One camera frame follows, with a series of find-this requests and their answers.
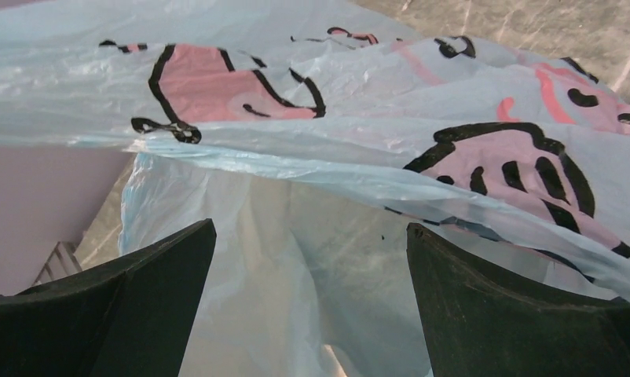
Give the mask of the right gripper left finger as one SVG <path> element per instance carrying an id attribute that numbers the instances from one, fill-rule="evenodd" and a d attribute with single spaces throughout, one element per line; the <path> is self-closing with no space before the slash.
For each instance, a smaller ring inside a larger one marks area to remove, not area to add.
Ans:
<path id="1" fill-rule="evenodd" d="M 0 295 L 0 376 L 176 376 L 214 256 L 210 219 Z"/>

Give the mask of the light blue cartoon plastic bag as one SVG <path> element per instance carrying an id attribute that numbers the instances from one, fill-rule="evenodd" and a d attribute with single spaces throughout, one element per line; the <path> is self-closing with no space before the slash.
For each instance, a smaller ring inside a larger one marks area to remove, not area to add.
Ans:
<path id="1" fill-rule="evenodd" d="M 212 220 L 181 376 L 436 376 L 411 223 L 630 303 L 630 1 L 0 9 L 0 144 L 132 152 L 122 256 Z"/>

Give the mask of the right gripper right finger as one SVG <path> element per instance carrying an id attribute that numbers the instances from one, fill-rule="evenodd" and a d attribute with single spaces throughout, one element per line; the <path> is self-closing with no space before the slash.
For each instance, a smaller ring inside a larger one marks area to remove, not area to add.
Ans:
<path id="1" fill-rule="evenodd" d="M 406 232 L 436 376 L 630 376 L 630 303 L 538 283 L 417 223 Z"/>

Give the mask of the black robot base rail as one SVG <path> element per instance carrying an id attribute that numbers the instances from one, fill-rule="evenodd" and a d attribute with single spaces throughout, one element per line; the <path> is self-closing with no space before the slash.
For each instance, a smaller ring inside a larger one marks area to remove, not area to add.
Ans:
<path id="1" fill-rule="evenodd" d="M 77 243 L 58 242 L 32 283 L 32 287 L 82 272 L 75 256 Z"/>

